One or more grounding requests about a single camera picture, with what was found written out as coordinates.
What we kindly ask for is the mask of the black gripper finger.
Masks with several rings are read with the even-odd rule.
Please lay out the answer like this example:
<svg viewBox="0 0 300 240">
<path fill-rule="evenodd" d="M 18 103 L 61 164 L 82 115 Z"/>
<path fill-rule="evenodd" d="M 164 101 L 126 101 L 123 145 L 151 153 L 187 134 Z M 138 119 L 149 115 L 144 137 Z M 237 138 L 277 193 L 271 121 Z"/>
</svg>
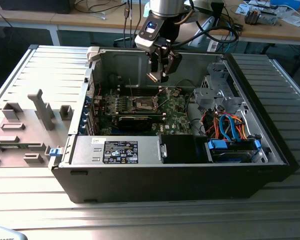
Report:
<svg viewBox="0 0 300 240">
<path fill-rule="evenodd" d="M 179 64 L 181 63 L 182 55 L 173 49 L 170 51 L 161 50 L 159 63 L 160 63 L 160 83 L 165 83 L 169 79 L 169 75 L 176 72 Z"/>
<path fill-rule="evenodd" d="M 163 60 L 163 49 L 161 47 L 157 47 L 153 52 L 149 54 L 149 64 L 150 71 L 153 73 L 157 73 L 158 71 L 164 71 L 164 65 L 162 63 Z"/>
</svg>

